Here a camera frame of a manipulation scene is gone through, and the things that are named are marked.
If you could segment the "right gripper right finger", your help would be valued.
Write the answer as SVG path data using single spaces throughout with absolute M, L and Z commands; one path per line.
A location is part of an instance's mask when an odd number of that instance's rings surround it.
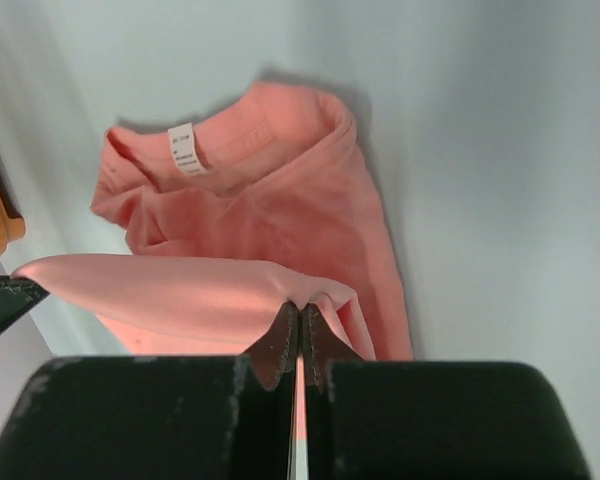
M 587 479 L 562 403 L 515 362 L 365 361 L 302 313 L 312 479 Z

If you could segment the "light pink t-shirt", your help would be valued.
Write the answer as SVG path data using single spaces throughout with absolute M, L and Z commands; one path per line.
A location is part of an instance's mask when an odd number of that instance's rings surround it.
M 380 196 L 336 96 L 256 83 L 211 118 L 107 131 L 91 204 L 126 255 L 41 258 L 18 278 L 93 313 L 132 353 L 236 354 L 284 302 L 361 357 L 412 356 Z

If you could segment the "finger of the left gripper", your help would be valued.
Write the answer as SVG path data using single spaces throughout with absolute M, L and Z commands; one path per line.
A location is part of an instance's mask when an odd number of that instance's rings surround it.
M 0 276 L 0 335 L 48 296 L 35 281 Z

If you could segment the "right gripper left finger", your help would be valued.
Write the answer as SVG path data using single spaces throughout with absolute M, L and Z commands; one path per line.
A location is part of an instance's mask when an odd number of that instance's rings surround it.
M 299 312 L 236 356 L 63 357 L 26 382 L 0 479 L 291 479 Z

